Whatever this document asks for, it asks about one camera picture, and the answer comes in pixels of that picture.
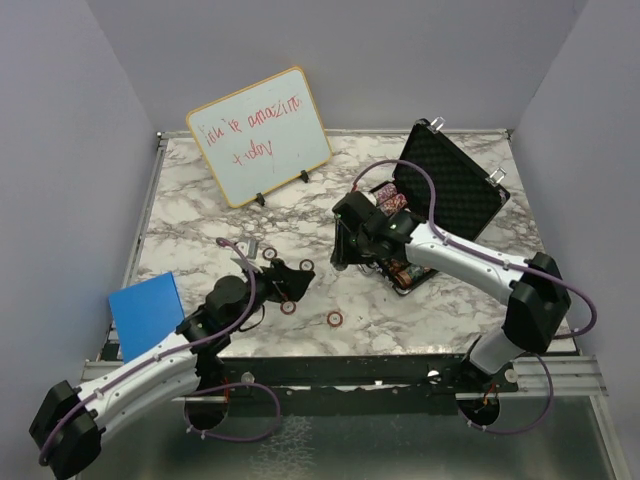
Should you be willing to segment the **red 5 poker chip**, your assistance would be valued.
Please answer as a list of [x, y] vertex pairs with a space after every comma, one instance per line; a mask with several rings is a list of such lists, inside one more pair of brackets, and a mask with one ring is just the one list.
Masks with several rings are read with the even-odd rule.
[[332, 311], [328, 313], [326, 321], [332, 328], [337, 328], [343, 324], [344, 317], [339, 311]]
[[296, 311], [296, 304], [293, 301], [286, 301], [280, 305], [280, 311], [285, 315], [291, 315]]

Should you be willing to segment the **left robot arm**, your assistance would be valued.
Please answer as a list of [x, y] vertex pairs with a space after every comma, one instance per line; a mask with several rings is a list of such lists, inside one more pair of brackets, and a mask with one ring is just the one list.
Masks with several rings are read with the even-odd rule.
[[183, 395], [230, 387], [219, 353], [265, 303], [292, 314], [315, 277], [309, 259], [292, 269], [279, 258], [218, 279], [201, 304], [167, 337], [136, 359], [92, 381], [61, 381], [47, 392], [29, 428], [39, 462], [69, 479], [101, 453], [102, 443], [136, 416]]

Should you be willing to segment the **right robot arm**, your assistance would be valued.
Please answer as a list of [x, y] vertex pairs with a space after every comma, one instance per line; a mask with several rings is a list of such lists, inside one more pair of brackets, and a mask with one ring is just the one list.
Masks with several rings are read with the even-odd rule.
[[357, 191], [333, 214], [335, 269], [402, 260], [455, 277], [506, 306], [505, 320], [472, 344], [459, 367], [469, 390], [486, 388], [524, 353], [545, 353], [571, 305], [557, 264], [546, 254], [526, 259], [481, 247], [406, 210], [387, 216]]

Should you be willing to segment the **black poker chip case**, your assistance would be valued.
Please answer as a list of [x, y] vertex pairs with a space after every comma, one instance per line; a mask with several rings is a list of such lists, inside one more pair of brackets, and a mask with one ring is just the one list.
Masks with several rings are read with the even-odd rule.
[[[443, 120], [416, 121], [400, 154], [431, 177], [436, 190], [435, 223], [463, 239], [474, 241], [500, 212], [510, 193], [499, 184], [502, 169], [487, 173], [439, 129]], [[423, 176], [398, 165], [392, 179], [371, 190], [376, 205], [388, 216], [405, 209], [429, 214], [430, 190]]]

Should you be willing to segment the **blue plastic box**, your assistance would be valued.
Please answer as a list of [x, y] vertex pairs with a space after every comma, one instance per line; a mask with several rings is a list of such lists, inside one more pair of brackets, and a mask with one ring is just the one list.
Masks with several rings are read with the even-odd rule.
[[160, 343], [185, 317], [171, 272], [116, 291], [108, 301], [125, 363]]

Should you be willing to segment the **white whiteboard yellow frame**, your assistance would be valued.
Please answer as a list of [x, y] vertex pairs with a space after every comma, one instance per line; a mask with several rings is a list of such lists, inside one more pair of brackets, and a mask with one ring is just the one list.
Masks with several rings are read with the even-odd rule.
[[232, 208], [300, 178], [333, 156], [298, 66], [192, 110], [186, 124]]

